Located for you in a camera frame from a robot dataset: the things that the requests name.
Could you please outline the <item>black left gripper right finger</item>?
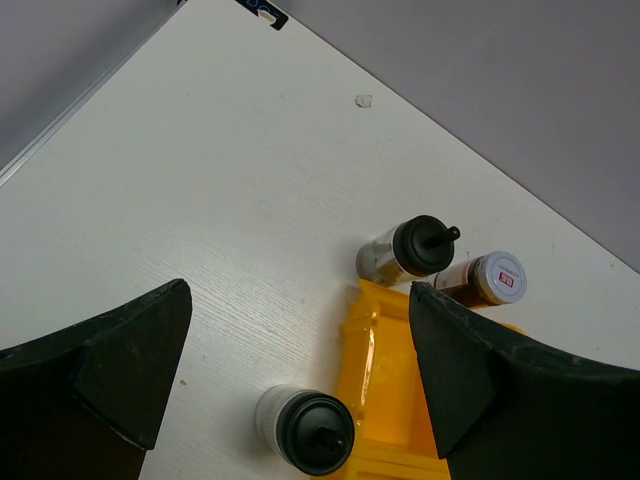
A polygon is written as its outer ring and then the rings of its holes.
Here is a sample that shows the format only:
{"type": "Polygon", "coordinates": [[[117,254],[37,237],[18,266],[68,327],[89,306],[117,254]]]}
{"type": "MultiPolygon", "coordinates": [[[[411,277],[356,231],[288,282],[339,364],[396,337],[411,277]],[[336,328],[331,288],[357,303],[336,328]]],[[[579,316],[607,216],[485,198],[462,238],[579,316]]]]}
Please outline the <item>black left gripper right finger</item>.
{"type": "Polygon", "coordinates": [[[536,341],[423,282],[409,323],[454,479],[635,479],[639,374],[536,341]]]}

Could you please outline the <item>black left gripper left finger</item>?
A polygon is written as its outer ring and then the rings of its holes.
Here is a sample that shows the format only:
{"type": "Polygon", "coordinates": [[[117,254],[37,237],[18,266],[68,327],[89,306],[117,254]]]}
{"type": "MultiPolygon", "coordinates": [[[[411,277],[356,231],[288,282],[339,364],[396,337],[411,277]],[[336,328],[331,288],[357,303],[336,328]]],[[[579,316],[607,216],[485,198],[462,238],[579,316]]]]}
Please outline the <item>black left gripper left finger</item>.
{"type": "Polygon", "coordinates": [[[174,279],[1,352],[4,479],[136,479],[156,446],[192,316],[174,279]]]}

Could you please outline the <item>glass spice jar black lid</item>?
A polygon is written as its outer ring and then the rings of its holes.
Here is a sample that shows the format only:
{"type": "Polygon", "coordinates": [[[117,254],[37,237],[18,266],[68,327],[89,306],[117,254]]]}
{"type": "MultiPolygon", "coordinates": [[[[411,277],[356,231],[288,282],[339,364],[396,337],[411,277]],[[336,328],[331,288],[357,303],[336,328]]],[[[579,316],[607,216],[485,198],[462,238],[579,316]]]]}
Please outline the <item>glass spice jar black lid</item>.
{"type": "Polygon", "coordinates": [[[430,215],[419,215],[361,246],[356,255],[360,279],[392,287],[427,278],[447,268],[460,229],[430,215]]]}

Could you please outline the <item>yellow four-compartment plastic bin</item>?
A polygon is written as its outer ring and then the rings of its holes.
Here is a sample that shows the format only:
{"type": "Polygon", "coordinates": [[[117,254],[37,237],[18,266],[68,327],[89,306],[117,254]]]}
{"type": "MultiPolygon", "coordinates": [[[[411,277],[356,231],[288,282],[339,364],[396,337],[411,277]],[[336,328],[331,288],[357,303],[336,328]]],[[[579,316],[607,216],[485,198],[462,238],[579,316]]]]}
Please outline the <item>yellow four-compartment plastic bin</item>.
{"type": "Polygon", "coordinates": [[[409,297],[366,280],[341,325],[334,396],[355,424],[347,462],[330,479],[448,479],[438,458],[409,326],[409,297]]]}

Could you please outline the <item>brown jar white lid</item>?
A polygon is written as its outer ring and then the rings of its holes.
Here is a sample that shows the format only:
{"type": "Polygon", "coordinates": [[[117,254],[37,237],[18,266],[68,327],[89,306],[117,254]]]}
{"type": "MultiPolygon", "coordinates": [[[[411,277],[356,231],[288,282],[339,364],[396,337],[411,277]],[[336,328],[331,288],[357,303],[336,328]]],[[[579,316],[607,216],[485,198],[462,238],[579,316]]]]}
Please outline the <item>brown jar white lid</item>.
{"type": "Polygon", "coordinates": [[[449,266],[430,277],[429,282],[470,309],[513,304],[527,290],[523,265],[506,251],[494,251],[449,266]]]}

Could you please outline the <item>white powder jar black lid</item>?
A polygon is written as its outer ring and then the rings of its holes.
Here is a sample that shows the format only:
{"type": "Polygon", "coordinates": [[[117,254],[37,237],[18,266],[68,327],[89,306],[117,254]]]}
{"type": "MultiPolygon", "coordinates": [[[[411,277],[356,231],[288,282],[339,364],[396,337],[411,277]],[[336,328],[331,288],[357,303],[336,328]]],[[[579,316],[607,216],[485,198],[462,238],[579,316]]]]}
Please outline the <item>white powder jar black lid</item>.
{"type": "Polygon", "coordinates": [[[284,461],[311,477],[337,472],[355,444],[355,423],[345,404],[318,390],[277,385],[259,399],[259,438],[284,461]]]}

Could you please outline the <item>small torn tape scrap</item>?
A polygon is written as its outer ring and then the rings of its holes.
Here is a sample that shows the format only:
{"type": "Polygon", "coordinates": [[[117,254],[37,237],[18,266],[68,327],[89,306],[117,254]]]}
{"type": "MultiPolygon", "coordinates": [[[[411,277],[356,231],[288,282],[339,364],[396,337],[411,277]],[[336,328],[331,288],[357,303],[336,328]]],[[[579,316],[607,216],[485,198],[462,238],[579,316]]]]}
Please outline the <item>small torn tape scrap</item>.
{"type": "Polygon", "coordinates": [[[370,94],[356,95],[354,103],[359,108],[371,108],[373,105],[373,96],[370,94]]]}

